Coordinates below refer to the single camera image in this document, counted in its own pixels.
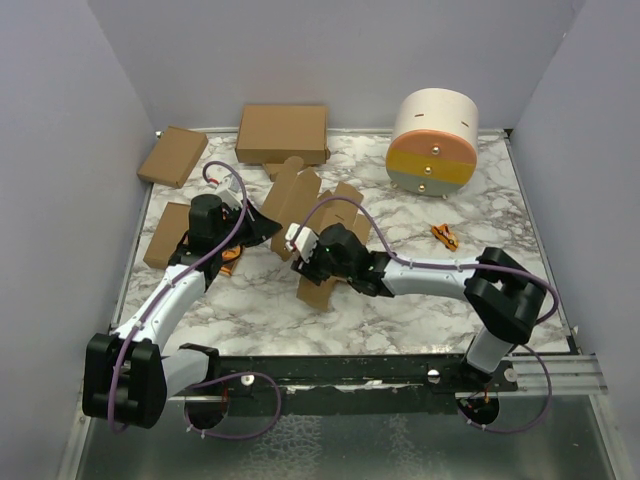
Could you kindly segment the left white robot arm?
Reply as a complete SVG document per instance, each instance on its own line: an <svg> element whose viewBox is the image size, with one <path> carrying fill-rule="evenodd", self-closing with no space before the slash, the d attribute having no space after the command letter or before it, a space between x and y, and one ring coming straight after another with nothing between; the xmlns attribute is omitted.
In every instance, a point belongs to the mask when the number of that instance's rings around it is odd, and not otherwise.
<svg viewBox="0 0 640 480"><path fill-rule="evenodd" d="M206 395L220 385L217 351L187 346L165 357L164 346L191 306L208 290L229 249L272 238L280 223L229 195L194 197L188 228L161 282L143 306L111 334L95 334L85 353L82 411L118 425L149 429L167 400L192 387Z"/></svg>

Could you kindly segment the brown cardboard box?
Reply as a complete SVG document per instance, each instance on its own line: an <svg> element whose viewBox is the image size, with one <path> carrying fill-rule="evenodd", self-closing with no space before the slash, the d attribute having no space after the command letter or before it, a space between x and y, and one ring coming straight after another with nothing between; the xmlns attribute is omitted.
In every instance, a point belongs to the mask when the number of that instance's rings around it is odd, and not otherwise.
<svg viewBox="0 0 640 480"><path fill-rule="evenodd" d="M333 190L321 190L320 177L305 167L300 157L290 157L278 166L270 179L273 185L261 207L261 214L281 224L282 230L271 238L271 250L286 261L291 253L285 247L285 234L292 223L308 219L307 226L319 233L335 223L343 224L360 242L368 241L370 222L356 206L344 201L319 202L330 196L348 197L358 203L363 195L353 186L339 182Z"/></svg>

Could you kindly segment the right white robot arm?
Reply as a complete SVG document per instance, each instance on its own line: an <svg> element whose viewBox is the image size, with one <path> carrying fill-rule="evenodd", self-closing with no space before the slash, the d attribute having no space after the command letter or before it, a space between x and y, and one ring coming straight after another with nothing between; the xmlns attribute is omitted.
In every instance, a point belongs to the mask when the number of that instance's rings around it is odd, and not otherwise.
<svg viewBox="0 0 640 480"><path fill-rule="evenodd" d="M461 263L416 261L370 251L341 224L317 234L295 223L285 246L297 255L292 269L316 285L335 277L371 297L420 294L468 302L483 324L459 367L461 383L472 391L491 384L503 357L528 343L546 295L541 280L499 248Z"/></svg>

